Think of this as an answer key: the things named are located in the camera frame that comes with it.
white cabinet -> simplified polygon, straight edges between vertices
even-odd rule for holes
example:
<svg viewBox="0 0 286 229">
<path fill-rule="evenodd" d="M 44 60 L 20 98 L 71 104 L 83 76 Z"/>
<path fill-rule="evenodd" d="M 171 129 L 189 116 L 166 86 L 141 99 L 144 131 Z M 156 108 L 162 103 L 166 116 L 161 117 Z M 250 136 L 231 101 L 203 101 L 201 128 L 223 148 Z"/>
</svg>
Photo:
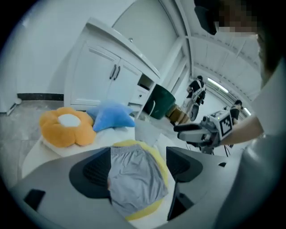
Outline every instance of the white cabinet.
<svg viewBox="0 0 286 229">
<path fill-rule="evenodd" d="M 84 44 L 74 72 L 71 104 L 97 105 L 105 100 L 119 61 L 106 49 Z"/>
<path fill-rule="evenodd" d="M 108 90 L 107 99 L 128 105 L 141 75 L 142 73 L 137 68 L 121 59 Z"/>
<path fill-rule="evenodd" d="M 141 75 L 112 52 L 85 43 L 74 70 L 71 105 L 96 106 L 104 100 L 128 105 Z"/>
<path fill-rule="evenodd" d="M 137 86 L 130 102 L 142 105 L 144 104 L 144 101 L 146 101 L 148 93 L 149 91 L 147 91 L 146 89 Z"/>
</svg>

drawer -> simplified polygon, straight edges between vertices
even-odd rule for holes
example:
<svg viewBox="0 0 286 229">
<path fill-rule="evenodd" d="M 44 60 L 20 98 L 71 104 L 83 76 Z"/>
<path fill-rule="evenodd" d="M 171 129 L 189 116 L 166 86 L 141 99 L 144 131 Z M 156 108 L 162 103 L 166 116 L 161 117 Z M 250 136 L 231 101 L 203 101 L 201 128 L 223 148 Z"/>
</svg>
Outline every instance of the drawer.
<svg viewBox="0 0 286 229">
<path fill-rule="evenodd" d="M 130 102 L 142 105 L 145 102 L 148 93 L 149 91 L 137 85 Z"/>
</svg>

cabinet handle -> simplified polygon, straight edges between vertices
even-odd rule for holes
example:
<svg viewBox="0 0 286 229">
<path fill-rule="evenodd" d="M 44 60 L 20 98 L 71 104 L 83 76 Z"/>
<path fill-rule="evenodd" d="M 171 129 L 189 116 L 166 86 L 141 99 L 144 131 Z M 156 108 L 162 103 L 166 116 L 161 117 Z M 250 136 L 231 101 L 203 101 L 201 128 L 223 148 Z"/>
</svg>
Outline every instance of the cabinet handle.
<svg viewBox="0 0 286 229">
<path fill-rule="evenodd" d="M 116 64 L 114 65 L 114 69 L 113 69 L 113 72 L 112 72 L 111 77 L 109 77 L 110 80 L 112 79 L 112 77 L 113 77 L 113 75 L 114 75 L 114 73 L 115 73 L 115 70 L 116 70 Z"/>
<path fill-rule="evenodd" d="M 114 80 L 117 79 L 117 77 L 118 77 L 118 75 L 119 75 L 119 72 L 120 72 L 120 66 L 118 67 L 118 72 L 117 72 L 117 75 L 116 75 L 116 77 L 114 78 Z"/>
</svg>

orange flower pillow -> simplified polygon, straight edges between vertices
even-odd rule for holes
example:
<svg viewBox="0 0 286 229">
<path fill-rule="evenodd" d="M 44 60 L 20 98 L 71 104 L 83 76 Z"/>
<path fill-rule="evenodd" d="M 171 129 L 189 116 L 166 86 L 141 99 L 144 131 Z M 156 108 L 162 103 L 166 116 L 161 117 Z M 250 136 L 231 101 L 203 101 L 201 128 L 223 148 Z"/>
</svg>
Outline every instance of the orange flower pillow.
<svg viewBox="0 0 286 229">
<path fill-rule="evenodd" d="M 44 112 L 40 117 L 43 137 L 56 147 L 74 143 L 85 146 L 94 141 L 93 119 L 85 112 L 70 107 Z"/>
</svg>

white wall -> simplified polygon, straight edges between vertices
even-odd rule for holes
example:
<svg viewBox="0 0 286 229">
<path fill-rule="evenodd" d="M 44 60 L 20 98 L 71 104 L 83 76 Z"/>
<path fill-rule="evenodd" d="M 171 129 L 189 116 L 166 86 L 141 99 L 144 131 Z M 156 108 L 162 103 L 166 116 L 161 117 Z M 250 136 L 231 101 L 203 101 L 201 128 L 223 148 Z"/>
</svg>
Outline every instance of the white wall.
<svg viewBox="0 0 286 229">
<path fill-rule="evenodd" d="M 20 38 L 16 31 L 12 32 L 5 48 L 0 56 L 0 112 L 8 112 L 17 100 L 16 68 L 18 64 L 19 48 L 17 44 Z"/>
<path fill-rule="evenodd" d="M 200 122 L 205 115 L 210 115 L 218 110 L 222 110 L 226 103 L 218 99 L 215 95 L 208 92 L 206 89 L 206 97 L 203 105 L 200 105 L 195 122 Z"/>
<path fill-rule="evenodd" d="M 180 61 L 183 59 L 183 52 L 180 51 L 177 55 L 177 57 L 175 58 L 174 60 L 174 63 L 172 64 L 172 67 L 170 69 L 170 71 L 168 72 L 166 78 L 164 79 L 163 83 L 162 83 L 162 87 L 164 88 L 167 88 L 167 86 L 169 85 L 174 73 L 175 73 L 175 70 L 176 68 L 178 67 Z"/>
<path fill-rule="evenodd" d="M 52 79 L 87 20 L 94 17 L 112 27 L 135 0 L 49 0 L 39 2 L 18 32 L 18 93 L 63 93 L 64 75 Z M 7 61 L 13 61 L 13 54 Z"/>
<path fill-rule="evenodd" d="M 177 93 L 178 89 L 180 88 L 180 86 L 182 84 L 184 77 L 186 77 L 186 74 L 189 75 L 189 73 L 190 73 L 189 68 L 187 66 L 184 66 L 184 69 L 183 69 L 181 75 L 179 76 L 174 87 L 171 90 L 172 95 L 175 95 Z"/>
<path fill-rule="evenodd" d="M 133 43 L 158 70 L 177 39 L 158 0 L 137 0 L 114 24 L 114 29 L 126 38 L 133 38 Z"/>
<path fill-rule="evenodd" d="M 178 90 L 176 91 L 176 93 L 174 94 L 174 97 L 176 99 L 176 104 L 178 106 L 182 106 L 183 102 L 185 100 L 185 98 L 187 97 L 187 88 L 189 86 L 189 84 L 191 83 L 189 81 L 189 74 L 186 74 L 185 76 L 180 76 L 180 77 L 184 77 Z"/>
</svg>

